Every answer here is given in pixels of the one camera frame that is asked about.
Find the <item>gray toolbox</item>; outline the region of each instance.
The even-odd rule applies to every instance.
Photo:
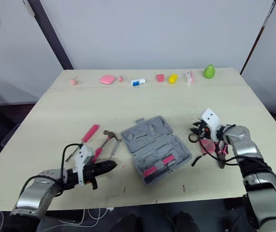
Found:
[[[175,135],[162,116],[137,125],[121,133],[134,164],[145,185],[151,185],[192,158],[192,154]]]

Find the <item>pink eraser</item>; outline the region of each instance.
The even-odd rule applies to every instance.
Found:
[[[165,75],[164,74],[157,74],[156,79],[158,82],[163,82],[165,80]]]
[[[192,77],[192,84],[194,84],[195,74],[193,71],[190,71],[190,75]]]
[[[144,171],[143,171],[143,176],[144,176],[144,177],[147,177],[147,176],[151,175],[152,173],[154,173],[154,172],[156,172],[156,171],[157,171],[157,169],[156,169],[155,166],[150,167],[150,168],[148,168],[147,170],[144,170]]]
[[[115,81],[115,77],[114,76],[110,76],[110,75],[104,75],[99,80],[100,83],[103,83],[105,85],[110,85],[114,81]]]
[[[168,156],[167,158],[163,159],[163,164],[166,165],[169,162],[173,161],[175,157],[173,155]]]
[[[69,80],[69,83],[70,83],[72,86],[75,86],[75,85],[78,83],[78,81],[77,81],[76,79],[70,79],[70,80]]]

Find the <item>pink screwdriver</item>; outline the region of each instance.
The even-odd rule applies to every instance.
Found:
[[[84,144],[86,142],[89,141],[89,139],[93,136],[93,134],[95,134],[95,132],[98,130],[99,128],[99,125],[98,124],[94,124],[90,130],[84,135],[84,137],[81,139],[82,140],[82,143],[81,144]],[[75,152],[79,149],[79,147],[77,147],[73,153],[71,153],[68,158],[65,160],[65,162],[68,162],[70,160],[70,158],[73,156],[73,154],[75,154]]]

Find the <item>white bracket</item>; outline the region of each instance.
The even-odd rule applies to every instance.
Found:
[[[204,120],[207,123],[207,126],[211,132],[211,139],[215,142],[218,142],[216,137],[216,131],[219,129],[222,124],[220,123],[220,118],[211,110],[206,109],[200,116],[201,120]]]
[[[87,145],[83,145],[79,152],[76,154],[75,163],[76,167],[73,168],[73,173],[77,172],[78,174],[78,186],[83,186],[83,168],[85,165],[88,165],[92,162],[94,157],[93,149]]]

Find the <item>pliers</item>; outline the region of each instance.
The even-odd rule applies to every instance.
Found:
[[[223,149],[220,148],[220,141],[219,142],[214,142],[215,144],[215,153],[218,159],[221,161],[218,161],[219,166],[221,169],[225,167],[225,160],[226,160],[226,155],[228,155],[228,144],[224,142]]]

